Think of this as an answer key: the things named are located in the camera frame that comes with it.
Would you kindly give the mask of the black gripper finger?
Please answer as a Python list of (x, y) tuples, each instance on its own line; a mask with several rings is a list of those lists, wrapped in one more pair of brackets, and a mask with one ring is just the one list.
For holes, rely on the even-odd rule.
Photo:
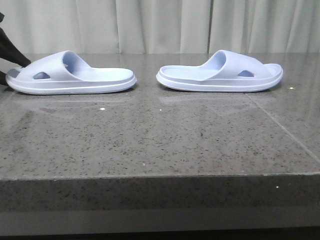
[(0, 28), (0, 57), (23, 68), (31, 63), (10, 41), (2, 28)]
[(2, 71), (0, 71), (0, 84), (4, 85), (4, 86), (8, 85), (8, 83), (6, 81), (6, 74)]

